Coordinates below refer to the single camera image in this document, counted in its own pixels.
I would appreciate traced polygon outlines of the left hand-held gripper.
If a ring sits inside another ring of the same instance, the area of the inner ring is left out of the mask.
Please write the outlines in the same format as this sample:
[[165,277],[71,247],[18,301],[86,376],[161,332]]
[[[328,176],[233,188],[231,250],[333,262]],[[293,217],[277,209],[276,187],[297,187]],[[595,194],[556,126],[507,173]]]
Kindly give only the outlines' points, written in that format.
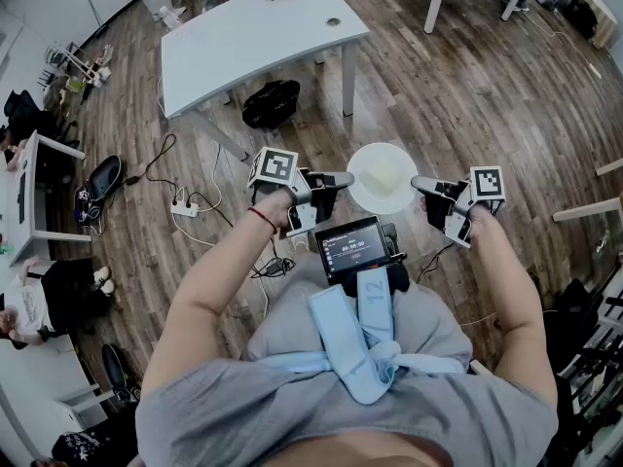
[[298,166],[298,154],[278,148],[263,147],[250,166],[247,187],[255,203],[284,188],[292,196],[288,208],[288,226],[280,237],[291,237],[312,231],[333,213],[337,193],[354,183],[348,171],[321,172]]

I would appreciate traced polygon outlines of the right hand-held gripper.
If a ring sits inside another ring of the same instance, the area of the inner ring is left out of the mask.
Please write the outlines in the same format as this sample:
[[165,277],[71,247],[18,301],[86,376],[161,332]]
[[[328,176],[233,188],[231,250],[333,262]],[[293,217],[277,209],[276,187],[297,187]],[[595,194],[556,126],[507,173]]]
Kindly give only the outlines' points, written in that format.
[[476,204],[505,202],[505,190],[500,166],[474,166],[469,175],[457,182],[417,175],[411,186],[426,195],[428,223],[454,243],[471,247],[472,222],[469,213]]

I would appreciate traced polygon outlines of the white round plate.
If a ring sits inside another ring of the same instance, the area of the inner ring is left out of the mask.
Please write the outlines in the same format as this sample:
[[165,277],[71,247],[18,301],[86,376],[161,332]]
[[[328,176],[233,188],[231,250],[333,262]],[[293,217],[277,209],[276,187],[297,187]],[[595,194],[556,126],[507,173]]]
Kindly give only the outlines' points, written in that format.
[[[378,196],[369,193],[359,179],[364,168],[376,159],[395,161],[403,179],[399,188],[390,195]],[[348,187],[352,199],[364,210],[377,215],[390,215],[403,211],[415,198],[411,179],[418,170],[412,158],[401,148],[389,143],[371,143],[363,146],[348,161],[347,171],[354,175],[354,183]]]

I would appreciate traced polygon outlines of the person's left forearm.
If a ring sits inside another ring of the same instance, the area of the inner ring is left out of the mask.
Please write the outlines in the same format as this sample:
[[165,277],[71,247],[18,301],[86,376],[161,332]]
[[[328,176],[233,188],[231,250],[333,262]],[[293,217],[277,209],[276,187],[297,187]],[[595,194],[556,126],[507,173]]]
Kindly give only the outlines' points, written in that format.
[[220,315],[273,236],[287,226],[287,212],[292,205],[292,196],[280,189],[251,206],[185,275],[172,306]]

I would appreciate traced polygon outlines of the person's right forearm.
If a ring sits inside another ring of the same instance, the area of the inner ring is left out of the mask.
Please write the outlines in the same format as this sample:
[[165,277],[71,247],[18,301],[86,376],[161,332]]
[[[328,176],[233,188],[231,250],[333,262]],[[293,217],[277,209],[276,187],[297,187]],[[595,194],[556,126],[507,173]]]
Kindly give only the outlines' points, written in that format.
[[471,208],[469,218],[471,247],[482,265],[502,331],[544,340],[539,295],[502,226],[480,204]]

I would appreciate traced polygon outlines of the white rectangular table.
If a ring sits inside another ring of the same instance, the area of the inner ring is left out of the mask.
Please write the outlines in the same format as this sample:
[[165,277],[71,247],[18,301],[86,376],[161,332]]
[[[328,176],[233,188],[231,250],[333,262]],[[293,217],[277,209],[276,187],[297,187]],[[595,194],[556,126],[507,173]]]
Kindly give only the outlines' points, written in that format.
[[343,113],[350,116],[357,45],[368,33],[345,0],[229,0],[163,37],[165,117],[186,117],[236,159],[249,162],[250,155],[201,105],[285,63],[340,47]]

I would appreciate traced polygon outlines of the black screen device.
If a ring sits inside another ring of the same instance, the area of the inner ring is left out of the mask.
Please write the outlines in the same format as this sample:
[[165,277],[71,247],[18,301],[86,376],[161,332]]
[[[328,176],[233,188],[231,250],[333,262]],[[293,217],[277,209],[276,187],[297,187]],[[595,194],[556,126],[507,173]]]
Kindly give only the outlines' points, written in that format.
[[367,217],[314,234],[330,285],[361,269],[385,264],[391,253],[377,217]]

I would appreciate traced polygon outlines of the black soft bag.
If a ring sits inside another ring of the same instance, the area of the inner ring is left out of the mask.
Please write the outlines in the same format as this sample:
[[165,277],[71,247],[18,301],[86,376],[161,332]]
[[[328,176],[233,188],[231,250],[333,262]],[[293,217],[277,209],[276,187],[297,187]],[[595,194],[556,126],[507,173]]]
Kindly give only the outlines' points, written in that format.
[[242,106],[242,119],[252,128],[275,129],[296,112],[300,84],[294,80],[267,82]]

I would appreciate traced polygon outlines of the grey shorts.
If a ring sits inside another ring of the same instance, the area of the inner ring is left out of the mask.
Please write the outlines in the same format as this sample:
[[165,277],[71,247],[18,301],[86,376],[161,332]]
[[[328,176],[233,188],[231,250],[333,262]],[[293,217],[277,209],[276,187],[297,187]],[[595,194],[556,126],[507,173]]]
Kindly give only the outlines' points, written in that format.
[[[299,255],[289,280],[249,340],[246,358],[254,361],[281,353],[322,350],[309,297],[328,287],[321,257],[312,252]],[[453,358],[468,366],[472,343],[434,291],[411,282],[406,291],[394,292],[392,302],[394,339],[404,352]]]

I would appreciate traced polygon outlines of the white side table legs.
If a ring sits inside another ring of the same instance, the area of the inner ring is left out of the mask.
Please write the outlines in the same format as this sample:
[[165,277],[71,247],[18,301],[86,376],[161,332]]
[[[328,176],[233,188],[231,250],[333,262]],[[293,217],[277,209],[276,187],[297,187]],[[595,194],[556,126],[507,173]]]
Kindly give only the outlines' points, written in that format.
[[[610,162],[604,166],[597,167],[595,169],[595,175],[600,177],[613,170],[623,167],[623,158]],[[607,212],[617,212],[621,223],[623,224],[623,191],[617,198],[610,198],[607,200],[558,211],[552,215],[552,220],[555,223],[561,223],[567,220],[584,218],[588,216],[603,214]]]

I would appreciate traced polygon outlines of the light wooden cabinet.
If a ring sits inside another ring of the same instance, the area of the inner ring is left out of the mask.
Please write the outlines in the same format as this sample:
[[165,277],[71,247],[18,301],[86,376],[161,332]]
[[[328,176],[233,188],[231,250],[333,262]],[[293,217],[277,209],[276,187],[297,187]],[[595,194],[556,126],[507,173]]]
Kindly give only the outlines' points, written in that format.
[[603,49],[619,29],[617,16],[605,0],[579,0],[579,2],[588,6],[596,20],[593,35],[588,38],[589,43],[597,50]]

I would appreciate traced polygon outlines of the spare gripper device bundle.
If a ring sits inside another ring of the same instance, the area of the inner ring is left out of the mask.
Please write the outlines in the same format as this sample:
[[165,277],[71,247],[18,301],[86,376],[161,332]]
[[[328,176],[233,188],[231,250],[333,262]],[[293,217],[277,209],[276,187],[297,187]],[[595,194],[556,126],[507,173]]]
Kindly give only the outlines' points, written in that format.
[[90,227],[101,216],[103,202],[92,197],[89,186],[78,188],[74,193],[74,219],[81,227]]

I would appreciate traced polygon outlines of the grey shirt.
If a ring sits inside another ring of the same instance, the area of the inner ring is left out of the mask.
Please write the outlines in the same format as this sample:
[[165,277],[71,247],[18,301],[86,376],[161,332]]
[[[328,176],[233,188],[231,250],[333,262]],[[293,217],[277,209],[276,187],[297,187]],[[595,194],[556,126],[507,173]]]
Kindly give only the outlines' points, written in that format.
[[456,467],[535,467],[558,418],[494,376],[401,372],[362,405],[332,373],[214,360],[144,397],[135,424],[148,467],[247,467],[301,440],[359,430],[427,440]]

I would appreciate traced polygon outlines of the small wooden rack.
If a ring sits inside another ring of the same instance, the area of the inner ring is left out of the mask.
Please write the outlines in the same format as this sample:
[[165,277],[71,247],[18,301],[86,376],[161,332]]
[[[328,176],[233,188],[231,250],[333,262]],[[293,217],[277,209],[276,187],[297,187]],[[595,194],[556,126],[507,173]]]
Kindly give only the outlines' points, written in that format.
[[62,105],[66,94],[74,93],[81,97],[83,104],[93,89],[99,89],[106,83],[112,74],[109,63],[113,58],[114,47],[105,45],[93,59],[80,58],[83,52],[74,43],[65,49],[46,49],[44,59],[47,68],[43,69],[37,81],[43,89],[45,102],[51,97],[57,97],[57,103]]

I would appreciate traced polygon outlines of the white office desk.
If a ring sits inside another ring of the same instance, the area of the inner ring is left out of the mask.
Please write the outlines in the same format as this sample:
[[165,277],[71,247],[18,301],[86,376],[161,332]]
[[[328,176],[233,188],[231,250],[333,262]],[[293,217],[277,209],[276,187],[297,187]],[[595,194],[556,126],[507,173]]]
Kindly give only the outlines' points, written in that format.
[[[9,246],[6,258],[13,266],[24,250],[35,239],[92,242],[89,234],[61,233],[38,230],[35,223],[35,174],[38,149],[48,147],[60,154],[83,160],[86,154],[80,150],[54,141],[46,136],[34,133],[26,142],[20,156],[15,158],[18,167],[14,171],[0,170],[0,234]],[[26,174],[25,218],[18,223],[18,189],[22,173]]]
[[28,467],[51,454],[59,435],[105,420],[100,403],[76,415],[60,403],[89,385],[69,337],[23,350],[0,340],[0,451]]

